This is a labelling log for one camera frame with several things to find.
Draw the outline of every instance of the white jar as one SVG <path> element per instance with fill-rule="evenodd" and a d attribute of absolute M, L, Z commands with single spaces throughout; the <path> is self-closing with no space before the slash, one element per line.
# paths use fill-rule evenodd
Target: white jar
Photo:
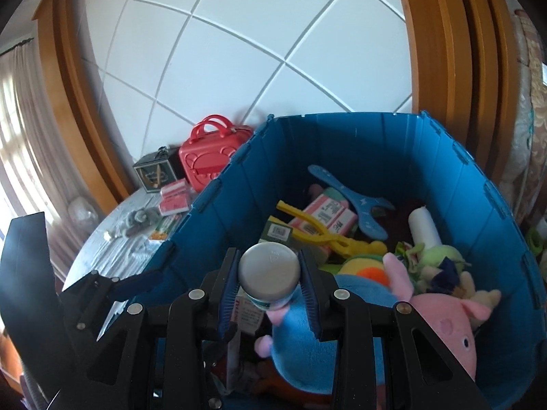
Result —
<path fill-rule="evenodd" d="M 296 254 L 277 242 L 251 246 L 239 262 L 239 282 L 261 310 L 276 310 L 291 300 L 300 279 Z"/>

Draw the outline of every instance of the blue plastic bin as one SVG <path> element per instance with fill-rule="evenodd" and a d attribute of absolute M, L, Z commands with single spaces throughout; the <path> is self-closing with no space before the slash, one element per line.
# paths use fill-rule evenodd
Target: blue plastic bin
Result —
<path fill-rule="evenodd" d="M 497 189 L 426 113 L 270 116 L 152 259 L 168 279 L 136 300 L 166 303 L 198 287 L 230 246 L 257 242 L 278 200 L 305 207 L 312 163 L 357 192 L 426 201 L 443 243 L 472 264 L 477 288 L 502 292 L 477 336 L 477 385 L 496 410 L 518 400 L 547 357 L 542 279 Z M 241 408 L 236 402 L 228 407 Z"/>

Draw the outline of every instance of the beige plush toy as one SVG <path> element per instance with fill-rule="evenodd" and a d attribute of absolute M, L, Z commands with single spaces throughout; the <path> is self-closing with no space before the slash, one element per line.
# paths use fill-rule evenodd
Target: beige plush toy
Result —
<path fill-rule="evenodd" d="M 417 290 L 420 293 L 425 293 L 430 287 L 431 280 L 441 272 L 439 268 L 436 267 L 424 267 L 420 273 L 419 281 L 416 283 Z M 453 296 L 459 297 L 460 299 L 470 299 L 474 302 L 486 305 L 491 310 L 497 307 L 499 301 L 502 298 L 502 293 L 500 290 L 485 291 L 475 289 L 475 282 L 471 276 L 471 273 L 468 271 L 463 271 L 459 276 L 459 286 L 454 290 Z M 470 319 L 471 329 L 475 331 L 479 328 L 485 321 L 471 317 Z"/>

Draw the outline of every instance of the white curtain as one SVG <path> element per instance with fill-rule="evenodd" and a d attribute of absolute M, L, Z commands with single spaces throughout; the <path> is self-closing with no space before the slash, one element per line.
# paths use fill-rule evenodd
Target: white curtain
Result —
<path fill-rule="evenodd" d="M 57 129 L 37 41 L 0 57 L 0 162 L 0 231 L 13 217 L 43 211 L 51 263 L 64 281 L 87 238 L 68 205 L 90 195 Z"/>

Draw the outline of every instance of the red handbag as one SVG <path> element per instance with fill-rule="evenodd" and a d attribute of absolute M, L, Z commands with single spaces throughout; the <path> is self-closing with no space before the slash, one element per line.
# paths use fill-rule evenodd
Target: red handbag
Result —
<path fill-rule="evenodd" d="M 216 131 L 205 132 L 211 125 Z M 248 126 L 234 126 L 225 117 L 213 114 L 205 117 L 192 129 L 190 138 L 182 143 L 178 151 L 186 177 L 196 192 L 203 188 L 230 161 L 236 150 L 253 135 Z"/>

